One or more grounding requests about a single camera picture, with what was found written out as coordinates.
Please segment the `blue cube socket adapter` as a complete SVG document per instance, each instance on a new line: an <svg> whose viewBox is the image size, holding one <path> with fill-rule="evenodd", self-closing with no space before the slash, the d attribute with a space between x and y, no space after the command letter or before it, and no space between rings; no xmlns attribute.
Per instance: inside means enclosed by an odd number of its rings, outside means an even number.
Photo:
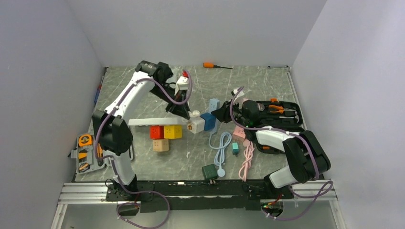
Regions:
<svg viewBox="0 0 405 229"><path fill-rule="evenodd" d="M201 114L200 117L205 121L204 131L210 131L215 127L216 118L211 113Z"/></svg>

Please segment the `beige cube socket adapter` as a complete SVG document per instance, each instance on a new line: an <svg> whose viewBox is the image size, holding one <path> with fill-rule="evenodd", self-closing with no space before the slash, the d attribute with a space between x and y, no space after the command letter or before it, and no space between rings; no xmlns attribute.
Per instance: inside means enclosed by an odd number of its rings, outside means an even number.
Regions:
<svg viewBox="0 0 405 229"><path fill-rule="evenodd" d="M169 151L168 139L154 139L152 140L152 149L154 152L167 152Z"/></svg>

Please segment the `pink cube socket adapter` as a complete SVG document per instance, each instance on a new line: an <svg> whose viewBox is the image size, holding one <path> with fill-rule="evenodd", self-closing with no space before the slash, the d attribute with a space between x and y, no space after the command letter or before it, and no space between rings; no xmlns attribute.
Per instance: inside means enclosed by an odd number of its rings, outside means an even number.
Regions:
<svg viewBox="0 0 405 229"><path fill-rule="evenodd" d="M241 127L239 127L239 126L236 126L236 127L234 128L232 137L233 137L233 139L243 141L243 140L245 139L245 132L244 132L244 129L241 128Z"/></svg>

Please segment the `white power strip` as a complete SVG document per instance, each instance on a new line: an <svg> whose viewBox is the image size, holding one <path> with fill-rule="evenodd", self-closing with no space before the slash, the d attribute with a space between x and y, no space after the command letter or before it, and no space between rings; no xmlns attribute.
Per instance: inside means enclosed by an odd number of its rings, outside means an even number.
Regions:
<svg viewBox="0 0 405 229"><path fill-rule="evenodd" d="M182 117L139 118L130 119L128 126L187 125L188 122L189 120Z"/></svg>

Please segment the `white cube socket adapter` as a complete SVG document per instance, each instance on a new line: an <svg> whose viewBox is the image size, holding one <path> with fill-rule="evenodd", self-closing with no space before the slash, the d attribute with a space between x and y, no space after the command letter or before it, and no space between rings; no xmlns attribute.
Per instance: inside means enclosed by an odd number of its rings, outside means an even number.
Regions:
<svg viewBox="0 0 405 229"><path fill-rule="evenodd" d="M191 118L187 123L187 130L193 134L204 131L205 120L201 117Z"/></svg>

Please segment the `yellow cube socket adapter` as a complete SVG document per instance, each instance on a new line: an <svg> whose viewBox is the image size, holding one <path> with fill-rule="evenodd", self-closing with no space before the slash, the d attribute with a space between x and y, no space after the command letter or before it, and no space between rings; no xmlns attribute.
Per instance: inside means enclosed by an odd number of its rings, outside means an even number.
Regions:
<svg viewBox="0 0 405 229"><path fill-rule="evenodd" d="M182 138L182 126L181 125L165 125L163 127L165 139L179 139Z"/></svg>

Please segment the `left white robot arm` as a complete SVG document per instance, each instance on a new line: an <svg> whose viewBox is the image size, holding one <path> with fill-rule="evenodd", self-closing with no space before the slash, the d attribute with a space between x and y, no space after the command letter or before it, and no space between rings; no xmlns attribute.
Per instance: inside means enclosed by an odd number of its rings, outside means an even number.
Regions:
<svg viewBox="0 0 405 229"><path fill-rule="evenodd" d="M129 115L133 113L142 99L152 93L167 102L166 110L186 120L190 119L188 100L192 94L193 82L187 70L172 88L167 82L173 76L168 64L141 61L119 96L104 110L92 114L94 148L104 151L98 160L109 159L114 171L113 180L120 184L118 194L124 200L132 200L138 191L137 177L131 167L129 150L133 134L128 126Z"/></svg>

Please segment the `dark green cube adapter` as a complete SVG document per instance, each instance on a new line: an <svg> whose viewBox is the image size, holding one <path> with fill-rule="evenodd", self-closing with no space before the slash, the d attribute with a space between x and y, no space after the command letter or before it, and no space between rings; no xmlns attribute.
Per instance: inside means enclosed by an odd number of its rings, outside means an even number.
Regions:
<svg viewBox="0 0 405 229"><path fill-rule="evenodd" d="M215 180L218 178L218 173L215 164L203 166L202 175L205 182L209 182L210 184L215 183Z"/></svg>

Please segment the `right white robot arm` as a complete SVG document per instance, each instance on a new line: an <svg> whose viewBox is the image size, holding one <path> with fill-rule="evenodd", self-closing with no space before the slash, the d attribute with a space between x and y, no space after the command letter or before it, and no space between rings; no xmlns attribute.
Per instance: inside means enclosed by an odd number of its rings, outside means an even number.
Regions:
<svg viewBox="0 0 405 229"><path fill-rule="evenodd" d="M314 133L300 127L303 120L297 103L276 99L246 100L242 104L226 101L212 114L222 123L234 121L243 128L246 139L259 152L286 156L284 168L264 177L263 192L269 198L280 194L282 187L318 179L331 168Z"/></svg>

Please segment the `red cube socket adapter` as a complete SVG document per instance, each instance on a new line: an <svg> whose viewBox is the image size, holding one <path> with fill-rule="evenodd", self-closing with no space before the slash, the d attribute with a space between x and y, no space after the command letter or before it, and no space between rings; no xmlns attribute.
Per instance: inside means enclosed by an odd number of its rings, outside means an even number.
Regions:
<svg viewBox="0 0 405 229"><path fill-rule="evenodd" d="M163 139L164 138L164 126L151 125L149 127L149 137L150 137L150 139Z"/></svg>

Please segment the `teal small plug adapter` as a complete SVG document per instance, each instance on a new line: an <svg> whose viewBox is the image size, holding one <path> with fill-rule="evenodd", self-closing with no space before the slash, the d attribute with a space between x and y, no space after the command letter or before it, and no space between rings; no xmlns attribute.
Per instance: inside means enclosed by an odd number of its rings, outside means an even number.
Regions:
<svg viewBox="0 0 405 229"><path fill-rule="evenodd" d="M233 142L233 143L232 143L232 154L233 154L234 156L238 156L239 152L240 152L240 149L239 149L238 143L237 143L237 142Z"/></svg>

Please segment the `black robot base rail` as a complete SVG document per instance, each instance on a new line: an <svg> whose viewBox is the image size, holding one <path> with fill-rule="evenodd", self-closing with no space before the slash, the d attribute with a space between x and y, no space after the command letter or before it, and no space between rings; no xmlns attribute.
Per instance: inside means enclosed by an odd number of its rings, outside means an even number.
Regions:
<svg viewBox="0 0 405 229"><path fill-rule="evenodd" d="M108 184L108 202L138 202L142 213L161 210L233 209L260 210L267 202L291 200L288 187L274 189L262 179L187 181L139 181L138 194L125 192L119 184Z"/></svg>

